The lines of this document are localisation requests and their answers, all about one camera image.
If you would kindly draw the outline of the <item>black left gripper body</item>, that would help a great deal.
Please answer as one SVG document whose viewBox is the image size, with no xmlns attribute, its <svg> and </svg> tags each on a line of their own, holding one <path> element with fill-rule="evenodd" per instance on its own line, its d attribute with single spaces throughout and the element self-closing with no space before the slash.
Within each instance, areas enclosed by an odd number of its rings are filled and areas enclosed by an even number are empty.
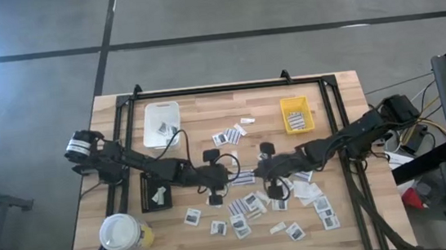
<svg viewBox="0 0 446 250">
<path fill-rule="evenodd" d="M 218 149 L 204 150 L 203 160 L 208 165 L 202 167 L 193 166 L 194 180 L 197 182 L 197 191 L 204 194 L 207 190 L 211 192 L 208 196 L 210 206 L 221 206 L 223 204 L 223 195 L 217 193 L 226 187 L 228 175 L 225 172 L 225 165 L 218 163 L 221 153 Z"/>
</svg>

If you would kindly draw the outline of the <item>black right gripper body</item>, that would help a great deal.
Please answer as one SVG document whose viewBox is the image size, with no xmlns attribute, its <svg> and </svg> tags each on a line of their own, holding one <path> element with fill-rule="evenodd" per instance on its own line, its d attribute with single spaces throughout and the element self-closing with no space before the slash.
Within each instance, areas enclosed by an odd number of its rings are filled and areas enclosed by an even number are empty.
<svg viewBox="0 0 446 250">
<path fill-rule="evenodd" d="M 299 159 L 295 154 L 276 154 L 274 145 L 270 142 L 260 143 L 260 160 L 257 166 L 260 171 L 265 193 L 270 199 L 290 199 L 290 189 L 286 179 L 299 170 Z"/>
</svg>

